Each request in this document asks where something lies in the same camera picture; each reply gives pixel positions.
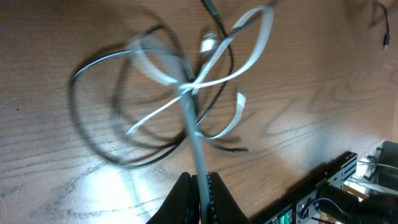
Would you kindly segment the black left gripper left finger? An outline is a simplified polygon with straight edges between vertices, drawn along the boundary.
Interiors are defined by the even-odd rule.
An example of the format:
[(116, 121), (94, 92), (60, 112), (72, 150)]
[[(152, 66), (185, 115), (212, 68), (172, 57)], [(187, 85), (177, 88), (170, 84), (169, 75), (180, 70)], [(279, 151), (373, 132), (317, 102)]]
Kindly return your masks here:
[(197, 177), (181, 173), (164, 202), (147, 224), (199, 224)]

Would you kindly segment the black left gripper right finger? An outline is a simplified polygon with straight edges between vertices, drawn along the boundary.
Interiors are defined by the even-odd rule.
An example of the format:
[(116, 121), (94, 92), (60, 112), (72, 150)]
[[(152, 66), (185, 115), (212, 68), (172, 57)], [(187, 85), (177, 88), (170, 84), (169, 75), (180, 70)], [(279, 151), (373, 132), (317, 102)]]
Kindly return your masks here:
[(251, 221), (239, 208), (217, 172), (208, 173), (208, 223), (211, 224), (250, 224)]

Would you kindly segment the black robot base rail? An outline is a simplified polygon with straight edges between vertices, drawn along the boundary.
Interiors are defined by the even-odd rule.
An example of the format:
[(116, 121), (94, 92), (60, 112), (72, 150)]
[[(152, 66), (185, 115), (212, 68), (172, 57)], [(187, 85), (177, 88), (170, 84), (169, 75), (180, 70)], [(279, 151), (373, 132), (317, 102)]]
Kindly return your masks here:
[(346, 151), (319, 165), (280, 199), (251, 218), (253, 223), (307, 223), (325, 213), (341, 223), (397, 223), (397, 196), (370, 195), (360, 201), (343, 190), (355, 172), (358, 155)]

